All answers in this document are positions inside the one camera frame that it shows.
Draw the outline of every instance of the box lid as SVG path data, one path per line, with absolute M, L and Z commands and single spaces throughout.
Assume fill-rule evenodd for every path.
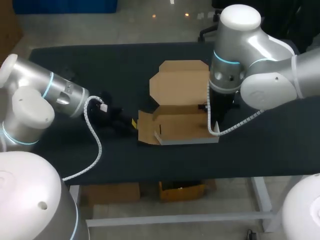
M 209 67 L 201 60 L 165 61 L 149 82 L 159 105 L 187 106 L 207 101 Z

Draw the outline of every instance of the chair wheel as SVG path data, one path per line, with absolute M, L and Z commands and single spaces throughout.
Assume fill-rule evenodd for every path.
M 198 36 L 198 43 L 204 43 L 204 42 L 205 42 L 205 38 Z
M 246 240 L 257 240 L 257 234 L 253 232 L 252 230 L 248 230 L 246 234 Z

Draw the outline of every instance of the open cardboard box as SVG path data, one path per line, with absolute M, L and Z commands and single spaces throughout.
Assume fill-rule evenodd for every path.
M 209 67 L 200 60 L 165 61 L 150 79 L 150 96 L 159 104 L 154 113 L 139 111 L 138 140 L 153 145 L 218 143 L 208 132 Z M 214 126 L 219 131 L 218 123 Z

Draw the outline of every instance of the screw hole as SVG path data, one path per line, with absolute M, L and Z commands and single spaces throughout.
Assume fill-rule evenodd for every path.
M 38 203 L 38 207 L 42 210 L 47 210 L 48 209 L 48 205 L 44 202 L 44 201 L 41 201 Z

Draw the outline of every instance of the blue container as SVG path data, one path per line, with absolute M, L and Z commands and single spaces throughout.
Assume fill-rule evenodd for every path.
M 16 14 L 111 14 L 118 0 L 13 0 Z

